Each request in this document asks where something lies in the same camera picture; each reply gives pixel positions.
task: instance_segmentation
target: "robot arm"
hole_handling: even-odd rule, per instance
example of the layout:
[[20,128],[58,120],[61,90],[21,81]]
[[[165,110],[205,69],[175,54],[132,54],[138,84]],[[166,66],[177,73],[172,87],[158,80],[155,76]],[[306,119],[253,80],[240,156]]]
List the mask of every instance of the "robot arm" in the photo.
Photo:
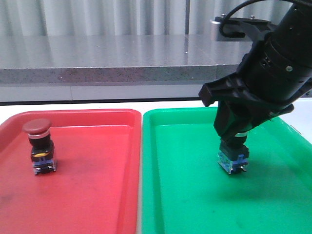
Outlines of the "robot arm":
[[199,92],[205,106],[218,101],[214,127],[221,137],[219,163],[229,174],[244,170],[248,164],[246,132],[291,112],[292,102],[312,88],[312,3],[291,2],[299,3],[290,8],[275,30],[265,27],[263,20],[236,19],[244,33],[226,34],[225,22],[220,25],[224,36],[242,37],[246,33],[253,39],[250,52],[235,73],[205,83]]

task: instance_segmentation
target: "plastic tray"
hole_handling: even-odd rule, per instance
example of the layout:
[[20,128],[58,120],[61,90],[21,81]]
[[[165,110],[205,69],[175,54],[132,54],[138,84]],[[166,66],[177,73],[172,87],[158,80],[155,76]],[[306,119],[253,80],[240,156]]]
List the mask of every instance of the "plastic tray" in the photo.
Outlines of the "plastic tray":
[[217,164],[216,108],[143,117],[144,234],[312,233],[312,146],[275,118],[252,130],[246,173]]
[[[56,172],[34,175],[21,131],[52,121]],[[133,110],[26,112],[0,126],[0,233],[134,234],[141,114]]]

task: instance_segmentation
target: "yellow indicator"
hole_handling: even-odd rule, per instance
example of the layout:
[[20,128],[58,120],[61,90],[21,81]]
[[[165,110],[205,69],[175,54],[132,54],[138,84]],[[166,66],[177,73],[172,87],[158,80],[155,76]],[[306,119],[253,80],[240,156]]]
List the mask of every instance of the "yellow indicator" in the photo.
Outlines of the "yellow indicator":
[[44,156],[47,156],[48,154],[50,153],[40,153],[40,154],[33,155],[33,157],[44,157]]

